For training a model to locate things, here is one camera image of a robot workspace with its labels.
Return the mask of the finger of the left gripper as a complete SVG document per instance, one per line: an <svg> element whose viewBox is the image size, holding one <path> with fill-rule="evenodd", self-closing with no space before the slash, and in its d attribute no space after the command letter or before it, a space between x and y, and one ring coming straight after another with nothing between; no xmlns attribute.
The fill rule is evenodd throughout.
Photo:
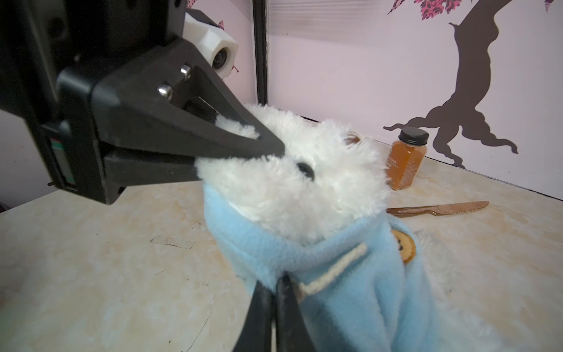
<svg viewBox="0 0 563 352"><path fill-rule="evenodd" d="M259 133L251 139L230 133L184 110L200 97L221 116ZM110 145L204 158L284 155L284 143L240 101L196 46L177 39L119 67L92 91L99 138Z"/></svg>
<svg viewBox="0 0 563 352"><path fill-rule="evenodd" d="M106 179L119 186L198 181L195 158L117 148L104 156Z"/></svg>

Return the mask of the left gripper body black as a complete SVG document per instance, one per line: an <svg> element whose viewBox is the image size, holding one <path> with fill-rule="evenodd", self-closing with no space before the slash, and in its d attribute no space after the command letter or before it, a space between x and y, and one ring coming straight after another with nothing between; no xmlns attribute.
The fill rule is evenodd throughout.
<svg viewBox="0 0 563 352"><path fill-rule="evenodd" d="M95 86L157 46L181 39L184 1L3 1L1 108L25 119L54 185L104 204L106 179L91 108Z"/></svg>

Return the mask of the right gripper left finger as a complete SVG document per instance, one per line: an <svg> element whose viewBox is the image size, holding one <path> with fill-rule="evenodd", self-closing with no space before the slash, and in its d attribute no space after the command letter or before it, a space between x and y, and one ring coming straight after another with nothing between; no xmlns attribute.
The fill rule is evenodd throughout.
<svg viewBox="0 0 563 352"><path fill-rule="evenodd" d="M274 294L257 281L246 320L233 352L270 352L275 314Z"/></svg>

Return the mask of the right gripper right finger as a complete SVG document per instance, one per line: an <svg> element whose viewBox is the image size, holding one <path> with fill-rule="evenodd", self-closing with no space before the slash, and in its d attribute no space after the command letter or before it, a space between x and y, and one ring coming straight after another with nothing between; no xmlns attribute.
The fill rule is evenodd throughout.
<svg viewBox="0 0 563 352"><path fill-rule="evenodd" d="M316 352L288 274L284 274L277 283L275 302L277 352Z"/></svg>

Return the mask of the light blue bear hoodie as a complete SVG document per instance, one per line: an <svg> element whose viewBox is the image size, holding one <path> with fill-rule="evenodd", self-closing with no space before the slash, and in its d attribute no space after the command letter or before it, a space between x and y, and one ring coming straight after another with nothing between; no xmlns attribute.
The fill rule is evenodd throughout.
<svg viewBox="0 0 563 352"><path fill-rule="evenodd" d="M318 351L436 351L440 332L419 239L399 219L360 219L311 246L281 238L204 186L208 230L247 290L289 274Z"/></svg>

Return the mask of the white teddy bear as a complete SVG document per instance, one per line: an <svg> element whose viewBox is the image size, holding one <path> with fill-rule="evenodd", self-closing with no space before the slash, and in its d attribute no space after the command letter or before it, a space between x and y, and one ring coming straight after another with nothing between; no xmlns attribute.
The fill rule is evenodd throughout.
<svg viewBox="0 0 563 352"><path fill-rule="evenodd" d="M211 186L244 218L311 246L360 219L387 214L385 159L371 140L331 120L313 124L272 106L250 104L248 110L284 142L283 156L196 161L203 187ZM438 312L436 351L508 350L491 325L452 307L429 283Z"/></svg>

